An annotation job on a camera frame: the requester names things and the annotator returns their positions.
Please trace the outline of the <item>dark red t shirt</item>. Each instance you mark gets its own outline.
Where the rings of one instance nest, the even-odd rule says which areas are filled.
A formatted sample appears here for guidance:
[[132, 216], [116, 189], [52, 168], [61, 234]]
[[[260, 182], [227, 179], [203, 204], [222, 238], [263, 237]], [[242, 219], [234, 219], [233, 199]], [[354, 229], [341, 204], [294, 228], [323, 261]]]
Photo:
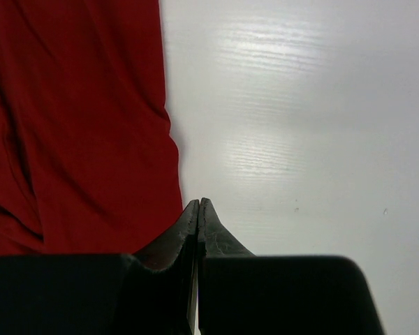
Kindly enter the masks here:
[[0, 256], [135, 253], [178, 168], [157, 1], [0, 1]]

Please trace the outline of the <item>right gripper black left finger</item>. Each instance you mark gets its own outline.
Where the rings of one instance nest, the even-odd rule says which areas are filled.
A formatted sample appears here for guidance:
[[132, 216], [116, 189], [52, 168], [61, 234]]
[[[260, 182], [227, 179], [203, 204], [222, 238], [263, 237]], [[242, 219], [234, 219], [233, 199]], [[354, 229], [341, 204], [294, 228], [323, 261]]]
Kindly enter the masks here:
[[0, 334], [192, 334], [198, 212], [134, 254], [0, 257]]

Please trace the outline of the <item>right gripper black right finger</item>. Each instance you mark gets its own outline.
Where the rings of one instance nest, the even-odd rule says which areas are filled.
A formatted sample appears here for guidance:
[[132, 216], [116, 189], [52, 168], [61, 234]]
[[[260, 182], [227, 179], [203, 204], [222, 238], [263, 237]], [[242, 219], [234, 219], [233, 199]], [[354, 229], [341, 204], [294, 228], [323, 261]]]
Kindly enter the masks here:
[[198, 213], [202, 334], [382, 334], [367, 280], [335, 255], [258, 256], [204, 198]]

